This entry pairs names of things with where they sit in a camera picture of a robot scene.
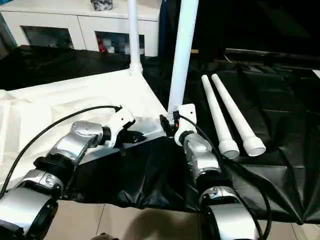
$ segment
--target white vertical pole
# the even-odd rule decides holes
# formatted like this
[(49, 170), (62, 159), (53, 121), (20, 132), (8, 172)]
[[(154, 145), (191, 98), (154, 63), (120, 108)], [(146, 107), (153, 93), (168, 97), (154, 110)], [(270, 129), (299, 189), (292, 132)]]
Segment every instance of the white vertical pole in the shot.
[(137, 0), (128, 0), (129, 40), (130, 40), (130, 72), (141, 73), (140, 44), (138, 32)]
[(178, 110), (184, 100), (192, 41), (199, 0), (181, 0), (178, 33), (171, 78), (168, 113)]

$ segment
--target table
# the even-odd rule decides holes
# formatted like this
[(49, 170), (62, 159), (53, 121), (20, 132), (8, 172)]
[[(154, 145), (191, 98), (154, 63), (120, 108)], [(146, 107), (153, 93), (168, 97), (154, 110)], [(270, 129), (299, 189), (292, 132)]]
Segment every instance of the table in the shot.
[[(0, 61), (0, 72), (10, 76), (1, 87), (12, 90), (125, 69), (128, 64), (128, 57), (117, 54), (22, 46)], [(170, 59), (142, 59), (143, 75), (165, 107), (171, 64)], [(261, 65), (249, 68), (244, 64), (223, 64), (210, 72), (192, 69), (184, 103), (195, 104), (198, 124), (213, 143), (218, 140), (200, 79), (202, 74), (213, 72), (219, 74), (244, 117), (265, 143), (265, 154), (246, 156), (240, 136), (225, 114), (240, 147), (236, 161), (264, 186), (273, 219), (320, 223), (320, 80), (314, 72)], [(260, 193), (239, 172), (229, 171), (237, 192), (259, 219), (265, 219)], [(199, 211), (198, 193), (183, 151), (166, 137), (133, 147), (126, 157), (116, 153), (81, 165), (65, 198), (120, 207)]]

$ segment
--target cabinet door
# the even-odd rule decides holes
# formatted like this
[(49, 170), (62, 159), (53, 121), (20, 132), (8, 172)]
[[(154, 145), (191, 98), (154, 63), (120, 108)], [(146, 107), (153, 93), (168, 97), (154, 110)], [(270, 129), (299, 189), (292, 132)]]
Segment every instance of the cabinet door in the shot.
[[(123, 18), (79, 16), (79, 23), (87, 50), (128, 53), (129, 20)], [(145, 56), (158, 55), (157, 21), (138, 21), (140, 53)]]
[(75, 15), (15, 11), (1, 13), (18, 46), (86, 49)]

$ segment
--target black cable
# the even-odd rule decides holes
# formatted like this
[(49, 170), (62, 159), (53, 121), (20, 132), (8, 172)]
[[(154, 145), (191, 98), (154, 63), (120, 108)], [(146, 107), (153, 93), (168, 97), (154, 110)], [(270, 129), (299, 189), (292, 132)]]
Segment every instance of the black cable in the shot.
[(116, 112), (119, 111), (121, 109), (120, 106), (112, 106), (112, 105), (101, 105), (101, 106), (93, 106), (93, 107), (89, 107), (89, 108), (85, 108), (83, 110), (80, 110), (80, 111), (77, 111), (77, 112), (74, 112), (68, 116), (65, 116), (61, 119), (59, 119), (58, 121), (55, 121), (54, 123), (52, 123), (51, 125), (49, 125), (48, 127), (46, 127), (44, 130), (42, 130), (40, 133), (38, 133), (30, 142), (28, 142), (27, 145), (25, 145), (25, 147), (21, 150), (21, 152), (19, 153), (19, 155), (16, 157), (16, 159), (14, 160), (10, 170), (9, 170), (9, 173), (8, 175), (6, 176), (5, 178), (5, 181), (3, 183), (3, 186), (2, 186), (2, 189), (1, 189), (1, 192), (0, 192), (0, 199), (5, 195), (6, 193), (6, 190), (7, 190), (7, 187), (8, 187), (8, 184), (9, 184), (9, 181), (10, 181), (10, 178), (16, 168), (16, 166), (18, 165), (22, 155), (27, 151), (27, 149), (38, 139), (40, 138), (43, 134), (45, 134), (47, 131), (49, 131), (51, 128), (53, 128), (54, 126), (60, 124), (61, 122), (67, 120), (67, 119), (70, 119), (76, 115), (79, 115), (79, 114), (82, 114), (82, 113), (85, 113), (85, 112), (88, 112), (88, 111), (91, 111), (91, 110), (95, 110), (95, 109), (114, 109)]
[[(245, 169), (243, 166), (241, 166), (239, 163), (237, 163), (237, 162), (235, 162), (233, 160), (230, 160), (230, 159), (228, 159), (226, 157), (222, 157), (220, 155), (220, 153), (218, 152), (218, 150), (215, 148), (214, 144), (211, 142), (211, 140), (208, 137), (208, 135), (198, 125), (196, 125), (193, 121), (191, 121), (189, 118), (187, 118), (185, 116), (182, 116), (182, 115), (179, 115), (179, 117), (184, 119), (184, 120), (186, 120), (186, 121), (188, 121), (190, 124), (192, 124), (196, 128), (196, 130), (200, 133), (200, 135), (202, 135), (209, 142), (209, 144), (212, 147), (212, 150), (213, 150), (214, 154), (217, 156), (217, 158), (220, 160), (220, 162), (223, 159), (224, 163), (229, 163), (229, 164), (235, 166), (236, 168), (240, 168), (243, 171), (246, 171), (248, 173), (248, 175), (252, 174), (247, 169)], [(253, 218), (254, 223), (255, 223), (255, 225), (257, 227), (257, 230), (258, 230), (258, 234), (259, 234), (260, 240), (266, 240), (268, 238), (268, 236), (269, 236), (269, 233), (270, 233), (270, 230), (271, 230), (271, 225), (272, 225), (271, 206), (270, 206), (270, 202), (269, 202), (268, 197), (265, 194), (264, 190), (258, 184), (256, 184), (255, 182), (253, 184), (255, 185), (255, 187), (259, 190), (259, 192), (262, 195), (262, 198), (264, 200), (264, 204), (265, 204), (265, 207), (266, 207), (267, 217), (268, 217), (267, 218), (267, 224), (266, 224), (266, 227), (265, 227), (263, 235), (262, 235), (262, 230), (261, 230), (261, 227), (260, 227), (257, 219), (255, 217), (253, 217), (254, 215), (252, 214), (252, 211), (248, 207), (247, 207), (247, 209), (251, 212), (252, 218)]]

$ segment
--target white pipe fitting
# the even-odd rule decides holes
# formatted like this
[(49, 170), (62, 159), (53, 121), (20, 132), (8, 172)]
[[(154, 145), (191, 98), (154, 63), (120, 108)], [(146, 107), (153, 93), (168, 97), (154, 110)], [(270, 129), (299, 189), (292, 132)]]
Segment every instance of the white pipe fitting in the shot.
[(207, 75), (201, 77), (206, 99), (208, 100), (216, 134), (219, 139), (219, 150), (228, 159), (235, 159), (239, 156), (239, 148), (233, 140), (227, 126), (224, 115), (221, 112), (218, 100), (210, 85)]
[(137, 0), (128, 0), (129, 40), (130, 40), (130, 72), (142, 73), (140, 62), (140, 43), (138, 32)]
[(255, 135), (254, 131), (251, 129), (245, 117), (237, 107), (236, 103), (228, 93), (226, 87), (221, 82), (219, 76), (217, 74), (213, 74), (211, 78), (232, 118), (232, 121), (234, 122), (236, 129), (243, 140), (243, 147), (246, 153), (250, 157), (263, 154), (266, 151), (266, 146), (261, 139)]
[(192, 41), (199, 0), (182, 0), (175, 44), (168, 113), (178, 110), (184, 100)]

